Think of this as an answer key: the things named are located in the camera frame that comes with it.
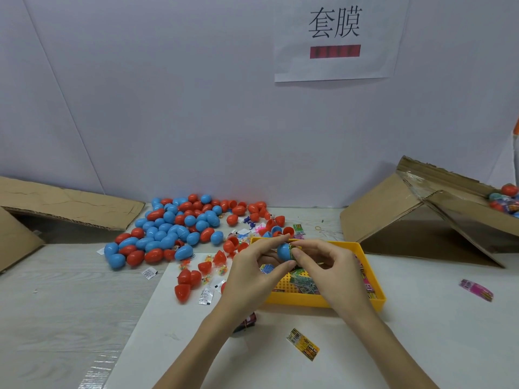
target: hand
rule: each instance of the hand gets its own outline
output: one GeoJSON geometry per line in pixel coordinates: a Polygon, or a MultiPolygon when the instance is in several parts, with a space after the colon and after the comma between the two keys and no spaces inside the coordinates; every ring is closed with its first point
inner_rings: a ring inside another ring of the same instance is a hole
{"type": "Polygon", "coordinates": [[[348,325],[375,312],[354,253],[318,239],[291,244],[302,247],[302,250],[292,249],[297,263],[314,279],[323,298],[348,325]]]}
{"type": "Polygon", "coordinates": [[[276,284],[295,267],[295,261],[279,263],[271,254],[271,249],[286,243],[289,237],[283,235],[258,240],[234,257],[225,291],[216,307],[220,311],[224,309],[233,327],[261,306],[276,284]],[[259,268],[263,263],[272,263],[276,268],[269,274],[263,274],[259,268]]]}

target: white paper sheet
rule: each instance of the white paper sheet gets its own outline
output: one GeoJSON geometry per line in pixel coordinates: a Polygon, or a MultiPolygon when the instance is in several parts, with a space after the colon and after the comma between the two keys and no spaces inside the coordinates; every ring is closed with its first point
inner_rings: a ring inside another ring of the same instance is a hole
{"type": "Polygon", "coordinates": [[[278,0],[276,82],[393,76],[409,0],[278,0]]]}

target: yellow plastic tray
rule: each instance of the yellow plastic tray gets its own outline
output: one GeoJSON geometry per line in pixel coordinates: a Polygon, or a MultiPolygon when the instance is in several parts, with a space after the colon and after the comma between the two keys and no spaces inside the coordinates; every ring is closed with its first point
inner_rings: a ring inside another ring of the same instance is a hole
{"type": "MultiPolygon", "coordinates": [[[[264,237],[253,237],[251,239],[251,243],[256,242],[260,239],[265,239],[265,238],[264,237]]],[[[294,241],[297,241],[297,239],[290,239],[289,241],[294,242],[294,241]]],[[[349,250],[353,251],[353,253],[355,255],[357,255],[357,258],[359,258],[359,261],[361,261],[362,265],[364,266],[364,274],[366,275],[367,279],[370,281],[371,286],[375,290],[375,295],[377,296],[377,299],[370,299],[370,302],[376,311],[382,310],[382,307],[384,306],[384,303],[386,302],[386,295],[384,295],[384,291],[382,291],[382,288],[380,287],[380,285],[377,281],[377,277],[373,273],[370,263],[367,261],[366,255],[364,254],[364,251],[362,251],[360,244],[351,243],[351,242],[336,242],[336,241],[328,241],[328,243],[332,243],[341,248],[349,249],[349,250]]],[[[267,303],[291,304],[293,306],[308,306],[308,307],[327,307],[327,308],[330,307],[330,305],[326,302],[326,300],[324,300],[324,298],[320,294],[300,294],[300,293],[298,293],[297,288],[293,284],[290,283],[289,274],[287,274],[285,277],[282,278],[281,281],[278,282],[276,289],[284,289],[285,292],[270,293],[270,296],[267,299],[267,303]]]]}

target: cardboard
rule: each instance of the cardboard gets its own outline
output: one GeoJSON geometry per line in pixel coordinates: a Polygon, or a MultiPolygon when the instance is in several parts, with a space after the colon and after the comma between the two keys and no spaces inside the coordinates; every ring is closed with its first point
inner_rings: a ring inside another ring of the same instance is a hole
{"type": "Polygon", "coordinates": [[[370,254],[503,267],[497,253],[519,251],[519,219],[488,206],[497,191],[404,156],[394,174],[341,212],[342,232],[370,254]]]}
{"type": "Polygon", "coordinates": [[[45,242],[14,216],[28,214],[105,230],[125,230],[143,202],[0,177],[0,271],[45,242]]]}

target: forearm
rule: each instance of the forearm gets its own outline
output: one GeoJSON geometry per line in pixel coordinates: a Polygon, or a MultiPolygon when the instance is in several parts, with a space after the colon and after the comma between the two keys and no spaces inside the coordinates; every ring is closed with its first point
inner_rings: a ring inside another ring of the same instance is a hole
{"type": "Polygon", "coordinates": [[[234,327],[215,308],[153,389],[198,389],[234,327]]]}
{"type": "Polygon", "coordinates": [[[391,389],[438,389],[377,315],[360,319],[350,327],[391,389]]]}

